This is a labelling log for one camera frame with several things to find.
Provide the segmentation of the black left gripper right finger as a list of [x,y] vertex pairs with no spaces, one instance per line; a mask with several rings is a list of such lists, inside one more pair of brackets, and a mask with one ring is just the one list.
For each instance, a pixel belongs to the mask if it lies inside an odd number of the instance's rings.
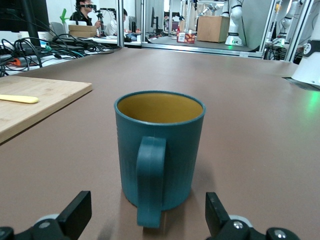
[[292,231],[271,227],[266,233],[253,228],[250,221],[239,215],[229,215],[215,192],[205,195],[205,220],[210,232],[209,240],[298,240]]

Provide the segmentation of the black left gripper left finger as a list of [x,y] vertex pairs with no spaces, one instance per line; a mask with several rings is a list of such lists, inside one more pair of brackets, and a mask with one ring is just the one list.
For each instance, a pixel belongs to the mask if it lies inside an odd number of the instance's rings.
[[2,226],[0,238],[2,240],[77,240],[91,217],[91,192],[83,190],[61,213],[43,216],[25,231],[15,233],[12,227]]

